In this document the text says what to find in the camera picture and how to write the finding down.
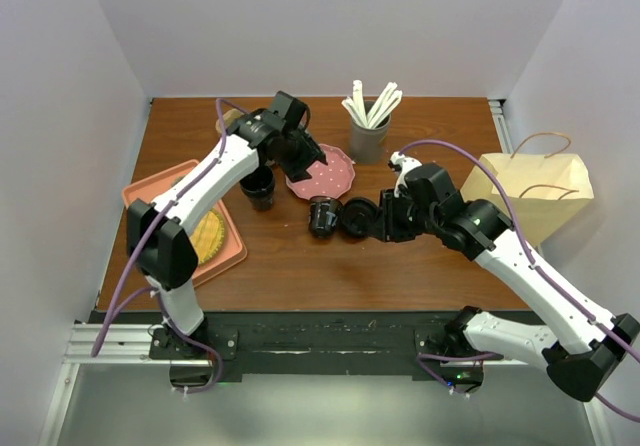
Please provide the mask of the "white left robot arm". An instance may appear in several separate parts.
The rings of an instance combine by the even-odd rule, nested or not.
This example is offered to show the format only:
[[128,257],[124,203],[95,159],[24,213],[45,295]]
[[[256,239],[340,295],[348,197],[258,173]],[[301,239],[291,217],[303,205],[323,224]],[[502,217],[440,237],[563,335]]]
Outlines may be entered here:
[[158,292],[175,332],[171,344],[185,358],[207,346],[192,276],[198,258],[190,236],[205,214],[236,184],[273,162],[292,182],[326,156],[308,132],[310,108],[283,91],[265,107],[221,128],[213,150],[179,183],[127,209],[128,268],[138,268]]

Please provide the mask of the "black coffee cup lid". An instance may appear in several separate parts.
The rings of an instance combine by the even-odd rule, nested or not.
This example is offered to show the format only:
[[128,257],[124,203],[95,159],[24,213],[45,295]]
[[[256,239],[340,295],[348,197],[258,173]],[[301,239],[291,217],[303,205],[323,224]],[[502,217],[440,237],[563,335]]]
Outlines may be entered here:
[[351,238],[369,236],[369,227],[375,221],[377,205],[364,197],[354,197],[344,204],[341,213],[341,228]]

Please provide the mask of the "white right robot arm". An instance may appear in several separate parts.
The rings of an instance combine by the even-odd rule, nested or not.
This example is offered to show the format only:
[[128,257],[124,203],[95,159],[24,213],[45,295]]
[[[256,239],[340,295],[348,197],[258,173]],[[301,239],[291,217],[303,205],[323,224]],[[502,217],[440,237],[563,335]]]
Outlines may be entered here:
[[478,360],[491,355],[544,370],[569,397],[589,402],[639,335],[639,322],[595,304],[554,270],[513,221],[487,200],[466,201],[448,172],[435,163],[396,154],[389,162],[396,185],[380,194],[368,234],[403,242],[421,234],[500,279],[541,319],[531,326],[466,306],[450,320],[433,360]]

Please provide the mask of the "stack of black cups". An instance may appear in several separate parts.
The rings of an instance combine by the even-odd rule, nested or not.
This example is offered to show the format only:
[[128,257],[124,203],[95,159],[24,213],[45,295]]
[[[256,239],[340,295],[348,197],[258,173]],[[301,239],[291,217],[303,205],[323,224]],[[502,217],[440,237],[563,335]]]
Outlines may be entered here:
[[268,211],[274,204],[275,175],[268,166],[259,166],[240,182],[244,195],[256,211]]

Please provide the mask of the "black takeout coffee cup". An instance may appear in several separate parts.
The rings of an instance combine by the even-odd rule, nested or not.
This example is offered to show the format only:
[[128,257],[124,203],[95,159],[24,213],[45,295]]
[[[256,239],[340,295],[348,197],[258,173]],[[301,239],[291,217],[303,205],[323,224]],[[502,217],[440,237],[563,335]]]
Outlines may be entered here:
[[316,239],[328,239],[336,231],[342,203],[329,196],[313,196],[310,199],[308,230]]

